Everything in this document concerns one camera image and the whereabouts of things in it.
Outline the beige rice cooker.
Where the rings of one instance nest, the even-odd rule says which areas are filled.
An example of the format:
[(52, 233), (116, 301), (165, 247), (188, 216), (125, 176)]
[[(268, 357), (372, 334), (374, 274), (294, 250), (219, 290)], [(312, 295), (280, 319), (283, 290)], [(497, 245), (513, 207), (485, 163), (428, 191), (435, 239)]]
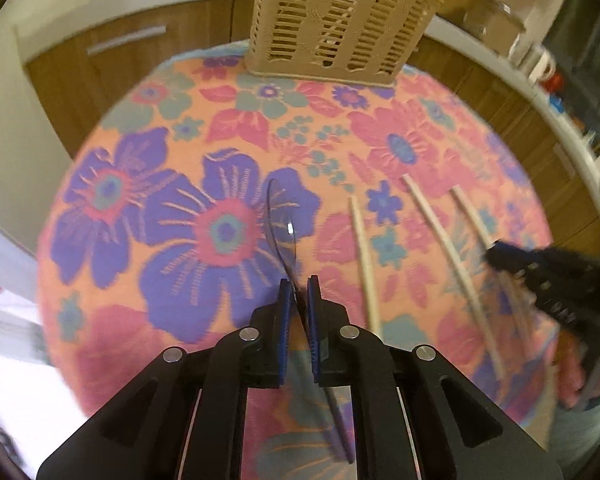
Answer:
[(462, 29), (498, 55), (509, 58), (524, 23), (506, 3), (498, 0), (471, 0), (462, 21)]

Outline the beige slotted utensil basket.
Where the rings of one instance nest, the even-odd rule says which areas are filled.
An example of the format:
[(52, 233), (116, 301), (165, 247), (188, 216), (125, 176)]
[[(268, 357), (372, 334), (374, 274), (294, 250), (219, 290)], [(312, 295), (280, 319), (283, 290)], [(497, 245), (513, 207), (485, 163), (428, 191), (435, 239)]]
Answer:
[(254, 0), (253, 75), (390, 87), (442, 0)]

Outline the floral table cloth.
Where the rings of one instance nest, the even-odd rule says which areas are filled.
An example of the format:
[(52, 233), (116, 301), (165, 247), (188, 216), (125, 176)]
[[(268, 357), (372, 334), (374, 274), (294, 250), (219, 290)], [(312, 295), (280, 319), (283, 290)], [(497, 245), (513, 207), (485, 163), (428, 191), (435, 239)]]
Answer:
[[(266, 185), (284, 188), (297, 273), (368, 329), (349, 196), (370, 243), (388, 346), (428, 344), (524, 431), (550, 378), (558, 328), (517, 279), (528, 356), (496, 272), (451, 188), (494, 242), (545, 249), (538, 194), (508, 147), (455, 94), (404, 67), (392, 86), (251, 75), (246, 50), (186, 56), (154, 70), (102, 118), (62, 181), (38, 242), (50, 356), (87, 419), (170, 347), (206, 350), (248, 325), (288, 280), (266, 236)], [(482, 333), (409, 174), (451, 237), (505, 367)], [(355, 461), (338, 443), (334, 390)], [(361, 479), (351, 391), (322, 387), (291, 286), (286, 374), (247, 394), (237, 479)]]

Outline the white electric kettle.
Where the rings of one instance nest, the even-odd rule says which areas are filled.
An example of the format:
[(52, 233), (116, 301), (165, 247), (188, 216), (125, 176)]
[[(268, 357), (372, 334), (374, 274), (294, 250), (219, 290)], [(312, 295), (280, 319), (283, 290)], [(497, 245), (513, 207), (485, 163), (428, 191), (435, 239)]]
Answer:
[(518, 65), (518, 70), (532, 84), (547, 81), (554, 75), (556, 61), (554, 56), (542, 44), (532, 44)]

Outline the wooden chopstick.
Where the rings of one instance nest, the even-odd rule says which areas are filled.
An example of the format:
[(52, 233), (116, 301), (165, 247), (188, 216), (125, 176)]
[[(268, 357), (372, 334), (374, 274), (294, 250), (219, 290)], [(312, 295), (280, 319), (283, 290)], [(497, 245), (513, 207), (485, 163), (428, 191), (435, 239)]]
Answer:
[[(494, 242), (494, 239), (486, 229), (482, 219), (480, 218), (477, 209), (468, 200), (467, 195), (459, 185), (454, 185), (451, 188), (451, 194), (456, 200), (457, 205), (466, 214), (468, 220), (477, 232), (478, 239), (480, 240), (484, 249), (489, 249)], [(531, 332), (526, 317), (526, 310), (524, 310), (524, 303), (522, 302), (521, 293), (518, 292), (517, 286), (514, 284), (513, 279), (505, 272), (496, 272), (498, 282), (500, 283), (501, 290), (507, 298), (510, 310), (518, 330), (518, 335), (524, 346), (524, 352), (530, 356), (533, 350)]]
[(372, 255), (370, 254), (370, 243), (366, 236), (362, 209), (355, 195), (349, 196), (349, 209), (356, 248), (358, 248), (358, 263), (360, 264), (368, 329), (379, 338), (382, 338), (378, 293)]
[(460, 254), (456, 251), (451, 237), (449, 237), (449, 234), (445, 231), (441, 221), (432, 209), (428, 200), (426, 200), (424, 194), (422, 194), (422, 191), (416, 182), (409, 174), (404, 174), (402, 180), (406, 185), (408, 192), (412, 194), (417, 207), (430, 225), (430, 228), (434, 231), (434, 235), (437, 237), (446, 258), (448, 258), (450, 266), (456, 276), (457, 283), (460, 284), (460, 289), (464, 292), (475, 322), (482, 333), (486, 351), (492, 359), (496, 378), (498, 378), (498, 380), (503, 380), (505, 378), (505, 367), (500, 352), (498, 351), (498, 345), (496, 344), (488, 318), (483, 311), (478, 292), (476, 291), (474, 284), (472, 284), (471, 278), (465, 269), (462, 260), (460, 260)]

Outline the wooden base cabinets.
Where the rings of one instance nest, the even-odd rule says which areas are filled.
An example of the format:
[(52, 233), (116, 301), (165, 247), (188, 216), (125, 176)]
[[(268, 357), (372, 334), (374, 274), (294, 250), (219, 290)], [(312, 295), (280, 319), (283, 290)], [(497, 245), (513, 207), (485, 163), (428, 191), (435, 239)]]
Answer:
[[(159, 6), (77, 32), (23, 67), (69, 155), (96, 122), (160, 63), (243, 40), (252, 0)], [(600, 255), (600, 170), (571, 119), (475, 38), (435, 18), (408, 60), (452, 90), (503, 139), (538, 193), (554, 241)]]

